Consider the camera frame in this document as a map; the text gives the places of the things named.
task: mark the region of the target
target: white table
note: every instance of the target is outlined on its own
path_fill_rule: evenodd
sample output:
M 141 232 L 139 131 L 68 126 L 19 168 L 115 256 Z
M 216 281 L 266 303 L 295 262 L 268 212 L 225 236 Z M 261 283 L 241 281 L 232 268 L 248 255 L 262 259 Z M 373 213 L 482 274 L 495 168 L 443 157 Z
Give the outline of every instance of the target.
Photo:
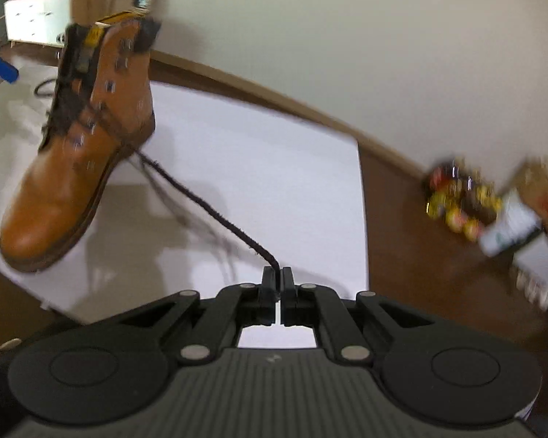
M 55 74 L 54 68 L 22 68 L 17 83 L 0 85 L 0 220 L 41 140 L 49 103 L 34 98 L 33 88 Z M 154 83 L 152 94 L 156 132 L 144 149 L 149 156 L 282 266 L 292 266 L 296 283 L 328 285 L 343 298 L 367 289 L 365 211 L 353 139 L 181 87 Z M 167 192 L 162 202 L 136 163 L 124 162 L 110 177 L 94 222 L 59 263 L 21 274 L 0 257 L 0 271 L 82 322 L 185 288 L 204 298 L 226 285 L 260 282 L 266 265 L 261 257 L 179 193 Z M 314 344 L 310 331 L 281 326 L 248 328 L 241 341 L 307 344 Z

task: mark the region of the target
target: boot lace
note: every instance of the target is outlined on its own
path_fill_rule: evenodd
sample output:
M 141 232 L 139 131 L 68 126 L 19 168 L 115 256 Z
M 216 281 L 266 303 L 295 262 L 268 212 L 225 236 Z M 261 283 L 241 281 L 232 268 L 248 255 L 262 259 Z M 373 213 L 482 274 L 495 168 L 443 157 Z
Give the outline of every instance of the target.
M 41 89 L 47 84 L 56 82 L 58 84 L 57 94 L 53 92 L 42 92 Z M 190 191 L 185 185 L 174 179 L 167 171 L 153 159 L 141 152 L 141 150 L 135 146 L 129 139 L 126 130 L 122 127 L 118 119 L 111 111 L 107 109 L 105 104 L 96 108 L 92 106 L 91 101 L 71 89 L 71 81 L 64 78 L 49 78 L 41 82 L 34 89 L 34 95 L 38 98 L 49 98 L 55 96 L 55 102 L 53 104 L 53 111 L 48 114 L 47 124 L 42 128 L 45 130 L 53 130 L 54 133 L 67 136 L 69 128 L 74 122 L 82 125 L 86 130 L 91 130 L 92 126 L 84 122 L 79 121 L 78 117 L 80 112 L 87 108 L 91 112 L 92 119 L 101 126 L 110 136 L 114 137 L 121 146 L 128 147 L 132 150 L 140 161 L 142 170 L 147 171 L 147 168 L 152 168 L 162 178 L 164 178 L 175 190 L 179 191 L 185 197 L 193 201 L 213 219 L 219 222 L 223 227 L 234 234 L 238 239 L 243 241 L 248 247 L 253 249 L 260 257 L 266 260 L 272 269 L 274 270 L 276 280 L 276 291 L 280 291 L 280 265 L 274 255 L 262 247 L 257 241 L 247 235 L 242 229 L 236 226 L 234 223 L 229 222 L 218 211 L 216 211 L 208 202 L 202 197 L 197 196 Z

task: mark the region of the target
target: white dresser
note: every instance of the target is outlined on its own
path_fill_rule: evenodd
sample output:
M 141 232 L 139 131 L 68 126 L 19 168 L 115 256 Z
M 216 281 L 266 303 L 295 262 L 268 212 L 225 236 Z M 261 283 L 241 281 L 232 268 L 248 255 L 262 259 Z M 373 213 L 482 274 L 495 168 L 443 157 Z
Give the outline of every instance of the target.
M 4 3 L 10 41 L 63 46 L 70 23 L 88 25 L 106 16 L 108 0 L 9 0 Z

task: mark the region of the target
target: white wall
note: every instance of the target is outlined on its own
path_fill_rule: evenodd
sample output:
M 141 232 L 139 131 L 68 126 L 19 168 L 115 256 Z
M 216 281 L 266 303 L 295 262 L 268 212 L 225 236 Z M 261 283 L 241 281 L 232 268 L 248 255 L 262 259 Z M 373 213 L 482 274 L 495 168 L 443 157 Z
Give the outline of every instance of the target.
M 503 181 L 548 154 L 548 0 L 157 4 L 156 49 L 307 103 L 422 166 L 464 153 Z

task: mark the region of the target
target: brown leather boot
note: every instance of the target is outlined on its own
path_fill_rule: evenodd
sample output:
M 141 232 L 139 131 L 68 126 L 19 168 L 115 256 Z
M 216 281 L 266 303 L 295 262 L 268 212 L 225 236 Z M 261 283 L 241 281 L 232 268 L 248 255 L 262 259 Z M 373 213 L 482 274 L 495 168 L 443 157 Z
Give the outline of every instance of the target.
M 148 63 L 158 29 L 150 18 L 67 29 L 43 142 L 2 219 L 0 252 L 12 268 L 36 272 L 63 257 L 115 165 L 152 135 Z

